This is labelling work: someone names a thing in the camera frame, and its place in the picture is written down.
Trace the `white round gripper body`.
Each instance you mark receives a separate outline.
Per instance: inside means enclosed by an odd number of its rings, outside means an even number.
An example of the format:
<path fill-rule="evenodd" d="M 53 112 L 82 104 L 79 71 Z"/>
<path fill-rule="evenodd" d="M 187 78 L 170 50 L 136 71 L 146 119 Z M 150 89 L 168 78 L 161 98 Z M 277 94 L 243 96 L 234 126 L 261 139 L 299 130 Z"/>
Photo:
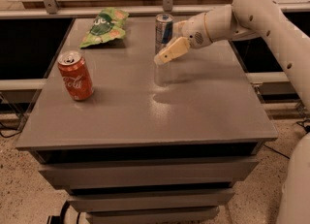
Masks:
<path fill-rule="evenodd" d="M 189 40 L 191 48 L 205 48 L 212 44 L 206 28 L 206 13 L 190 17 L 182 27 L 182 36 Z"/>

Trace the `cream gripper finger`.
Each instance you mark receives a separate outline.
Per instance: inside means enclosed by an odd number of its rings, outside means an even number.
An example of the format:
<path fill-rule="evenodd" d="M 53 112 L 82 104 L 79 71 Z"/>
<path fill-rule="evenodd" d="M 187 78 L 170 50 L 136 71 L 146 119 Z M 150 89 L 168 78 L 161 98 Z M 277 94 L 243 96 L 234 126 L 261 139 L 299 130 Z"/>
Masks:
<path fill-rule="evenodd" d="M 172 38 L 167 45 L 161 49 L 154 57 L 156 65 L 166 64 L 176 59 L 190 49 L 190 43 L 186 37 Z"/>
<path fill-rule="evenodd" d="M 172 34 L 174 37 L 186 36 L 186 20 L 178 21 L 173 24 Z"/>

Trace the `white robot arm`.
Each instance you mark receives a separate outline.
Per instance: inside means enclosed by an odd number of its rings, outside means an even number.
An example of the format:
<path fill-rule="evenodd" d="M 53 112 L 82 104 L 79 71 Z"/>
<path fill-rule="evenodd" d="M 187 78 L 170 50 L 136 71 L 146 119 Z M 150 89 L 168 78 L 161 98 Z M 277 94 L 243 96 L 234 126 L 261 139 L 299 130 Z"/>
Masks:
<path fill-rule="evenodd" d="M 163 65 L 222 40 L 261 37 L 298 97 L 310 110 L 310 38 L 282 13 L 276 0 L 232 0 L 226 5 L 180 21 L 173 38 L 154 57 Z M 310 134 L 291 155 L 276 224 L 310 224 Z"/>

